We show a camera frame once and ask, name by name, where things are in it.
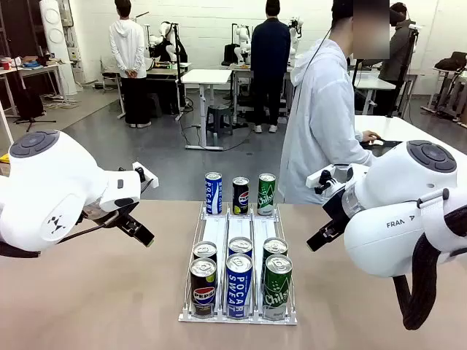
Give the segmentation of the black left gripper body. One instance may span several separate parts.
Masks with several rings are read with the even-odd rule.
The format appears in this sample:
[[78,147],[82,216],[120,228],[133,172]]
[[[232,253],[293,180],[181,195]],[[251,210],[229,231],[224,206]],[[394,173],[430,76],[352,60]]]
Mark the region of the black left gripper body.
[[85,206],[82,213],[84,218],[95,222],[97,225],[103,225],[104,228],[113,228],[126,224],[131,211],[132,205],[130,204],[111,212],[106,212],[98,206]]

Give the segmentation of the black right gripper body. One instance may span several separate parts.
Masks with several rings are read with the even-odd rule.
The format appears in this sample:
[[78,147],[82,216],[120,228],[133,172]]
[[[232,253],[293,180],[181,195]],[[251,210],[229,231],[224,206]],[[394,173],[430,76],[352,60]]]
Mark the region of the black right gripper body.
[[325,226],[327,234],[342,234],[357,213],[357,198],[353,190],[336,192],[324,205],[323,210],[331,221]]

